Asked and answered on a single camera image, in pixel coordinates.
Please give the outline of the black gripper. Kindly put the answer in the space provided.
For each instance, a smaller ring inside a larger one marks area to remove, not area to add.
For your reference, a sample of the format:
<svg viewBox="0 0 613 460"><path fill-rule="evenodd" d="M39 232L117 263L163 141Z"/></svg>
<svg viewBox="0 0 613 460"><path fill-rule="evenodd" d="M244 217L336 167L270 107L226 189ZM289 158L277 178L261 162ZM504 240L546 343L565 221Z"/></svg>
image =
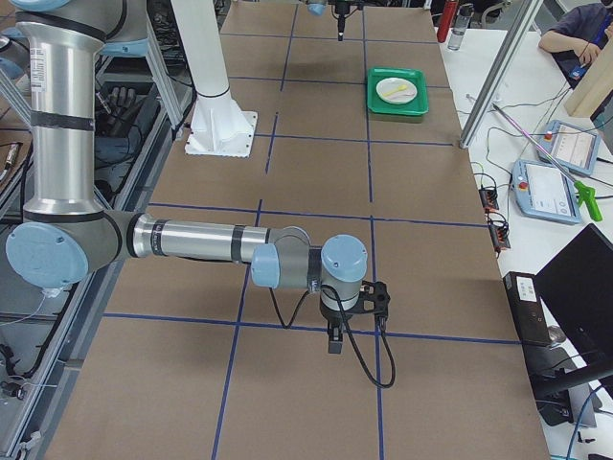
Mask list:
<svg viewBox="0 0 613 460"><path fill-rule="evenodd" d="M340 355L343 348L344 323L339 310L333 310L320 302L320 312L327 320L328 353Z"/></svg>
<svg viewBox="0 0 613 460"><path fill-rule="evenodd" d="M333 12L337 19L337 29L344 30L346 24L346 18L350 13L350 3L345 0L335 0ZM338 41L344 40L344 32L338 32Z"/></svg>

